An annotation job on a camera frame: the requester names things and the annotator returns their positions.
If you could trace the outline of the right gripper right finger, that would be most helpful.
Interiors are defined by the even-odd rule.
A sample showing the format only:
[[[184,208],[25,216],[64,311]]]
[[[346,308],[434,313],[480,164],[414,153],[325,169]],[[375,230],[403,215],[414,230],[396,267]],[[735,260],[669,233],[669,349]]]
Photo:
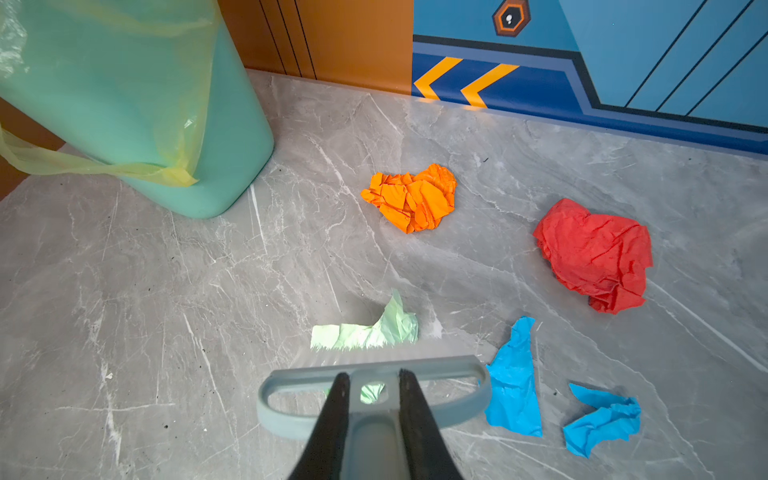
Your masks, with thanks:
[[[462,480],[415,374],[399,371],[399,423],[411,479]]]

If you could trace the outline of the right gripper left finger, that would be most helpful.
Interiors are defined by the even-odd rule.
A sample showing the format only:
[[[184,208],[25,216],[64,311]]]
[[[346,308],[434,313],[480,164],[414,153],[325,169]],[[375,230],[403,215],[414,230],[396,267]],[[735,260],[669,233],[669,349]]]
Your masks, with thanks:
[[[350,377],[347,373],[339,373],[290,480],[336,480],[341,477],[349,425],[349,397]]]

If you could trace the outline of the orange paper ball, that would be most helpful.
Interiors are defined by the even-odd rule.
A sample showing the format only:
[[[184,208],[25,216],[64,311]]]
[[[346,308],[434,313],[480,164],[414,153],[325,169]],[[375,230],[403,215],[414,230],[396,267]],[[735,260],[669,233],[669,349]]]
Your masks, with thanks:
[[[406,234],[436,229],[455,209],[457,181],[438,164],[418,175],[376,173],[361,197]]]

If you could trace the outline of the grey-blue hand brush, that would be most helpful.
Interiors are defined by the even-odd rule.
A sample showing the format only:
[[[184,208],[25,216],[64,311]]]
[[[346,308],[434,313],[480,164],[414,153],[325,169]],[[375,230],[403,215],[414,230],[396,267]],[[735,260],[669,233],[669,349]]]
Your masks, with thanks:
[[[339,479],[411,479],[399,423],[399,371],[413,372],[440,429],[481,414],[491,399],[486,367],[454,348],[415,344],[318,350],[298,367],[272,372],[258,392],[257,413],[272,433],[305,446],[335,377],[350,377],[349,425]]]

